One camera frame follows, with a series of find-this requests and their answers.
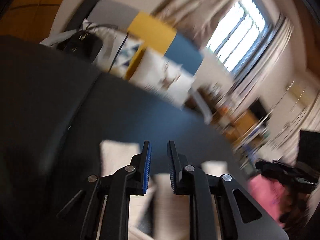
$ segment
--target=window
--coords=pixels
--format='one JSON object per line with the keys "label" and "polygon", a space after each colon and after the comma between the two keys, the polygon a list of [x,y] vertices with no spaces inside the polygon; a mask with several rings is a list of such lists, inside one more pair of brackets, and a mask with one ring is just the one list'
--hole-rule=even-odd
{"label": "window", "polygon": [[240,0],[219,22],[207,47],[229,72],[237,76],[271,28],[260,0]]}

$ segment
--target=wooden floor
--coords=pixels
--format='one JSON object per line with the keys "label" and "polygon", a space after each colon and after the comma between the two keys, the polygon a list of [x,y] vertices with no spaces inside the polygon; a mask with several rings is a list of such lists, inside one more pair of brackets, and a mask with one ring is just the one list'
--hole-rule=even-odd
{"label": "wooden floor", "polygon": [[39,43],[49,36],[62,0],[14,0],[0,19],[0,35]]}

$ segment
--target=headboard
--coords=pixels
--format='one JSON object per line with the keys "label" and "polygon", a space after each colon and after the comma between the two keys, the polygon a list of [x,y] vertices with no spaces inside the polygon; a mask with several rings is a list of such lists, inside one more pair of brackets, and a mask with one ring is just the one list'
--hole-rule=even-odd
{"label": "headboard", "polygon": [[202,63],[197,48],[174,28],[153,16],[112,0],[100,0],[88,16],[97,24],[113,24],[142,39],[144,44],[132,59],[126,79],[130,79],[139,65],[146,47],[151,47],[168,59],[182,64],[182,68],[195,74]]}

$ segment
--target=pink cloth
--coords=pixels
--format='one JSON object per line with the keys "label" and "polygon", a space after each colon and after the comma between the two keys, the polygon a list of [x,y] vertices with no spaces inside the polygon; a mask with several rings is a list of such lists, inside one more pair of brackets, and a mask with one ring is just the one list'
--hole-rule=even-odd
{"label": "pink cloth", "polygon": [[281,227],[283,227],[283,224],[279,222],[281,215],[280,198],[284,191],[284,186],[277,180],[269,180],[261,175],[249,180],[249,193],[251,196]]}

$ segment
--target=metal screw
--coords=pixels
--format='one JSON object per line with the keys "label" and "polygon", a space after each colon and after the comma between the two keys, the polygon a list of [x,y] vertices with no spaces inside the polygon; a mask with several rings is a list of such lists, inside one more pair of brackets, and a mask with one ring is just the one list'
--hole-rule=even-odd
{"label": "metal screw", "polygon": [[194,166],[192,166],[192,165],[187,165],[187,166],[184,167],[184,169],[186,171],[194,171],[195,170]]}
{"label": "metal screw", "polygon": [[90,175],[90,176],[88,177],[88,181],[89,181],[89,182],[96,182],[97,179],[98,179],[98,177],[97,177],[96,175]]}
{"label": "metal screw", "polygon": [[134,166],[128,165],[128,166],[126,166],[125,171],[127,171],[127,172],[132,172],[132,171],[134,171],[135,169],[136,169],[136,168],[135,168]]}
{"label": "metal screw", "polygon": [[232,177],[229,175],[229,174],[224,174],[222,176],[222,179],[225,180],[225,181],[231,181],[232,180]]}

